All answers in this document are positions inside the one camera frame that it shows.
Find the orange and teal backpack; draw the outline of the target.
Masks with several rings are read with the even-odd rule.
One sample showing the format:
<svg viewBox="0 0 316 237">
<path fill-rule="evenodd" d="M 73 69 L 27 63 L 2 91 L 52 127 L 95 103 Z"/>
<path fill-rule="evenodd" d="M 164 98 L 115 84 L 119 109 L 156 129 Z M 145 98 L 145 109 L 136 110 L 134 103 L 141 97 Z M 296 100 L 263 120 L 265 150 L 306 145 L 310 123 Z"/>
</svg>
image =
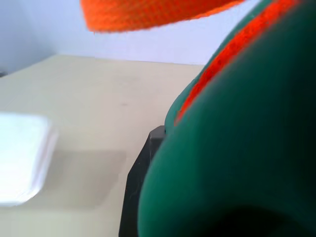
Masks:
<svg viewBox="0 0 316 237">
<path fill-rule="evenodd" d="M 259 0 L 164 127 L 137 237 L 316 237 L 316 0 Z"/>
</svg>

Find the white box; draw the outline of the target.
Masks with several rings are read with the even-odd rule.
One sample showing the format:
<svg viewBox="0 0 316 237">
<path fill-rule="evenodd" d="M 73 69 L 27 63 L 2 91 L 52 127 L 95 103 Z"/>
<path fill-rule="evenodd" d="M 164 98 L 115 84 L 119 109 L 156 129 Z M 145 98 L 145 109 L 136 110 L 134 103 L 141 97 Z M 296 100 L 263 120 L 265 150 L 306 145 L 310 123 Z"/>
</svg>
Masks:
<svg viewBox="0 0 316 237">
<path fill-rule="evenodd" d="M 57 138 L 46 117 L 0 112 L 0 207 L 22 205 L 40 192 Z"/>
</svg>

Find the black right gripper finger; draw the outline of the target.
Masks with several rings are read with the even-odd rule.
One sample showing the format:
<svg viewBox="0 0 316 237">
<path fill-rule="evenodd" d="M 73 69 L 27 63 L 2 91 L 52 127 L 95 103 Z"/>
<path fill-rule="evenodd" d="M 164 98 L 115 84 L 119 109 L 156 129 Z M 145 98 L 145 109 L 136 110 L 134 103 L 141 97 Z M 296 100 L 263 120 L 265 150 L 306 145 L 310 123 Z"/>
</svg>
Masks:
<svg viewBox="0 0 316 237">
<path fill-rule="evenodd" d="M 152 130 L 128 173 L 118 237 L 138 237 L 137 217 L 140 193 L 146 173 L 165 136 L 163 125 Z"/>
</svg>

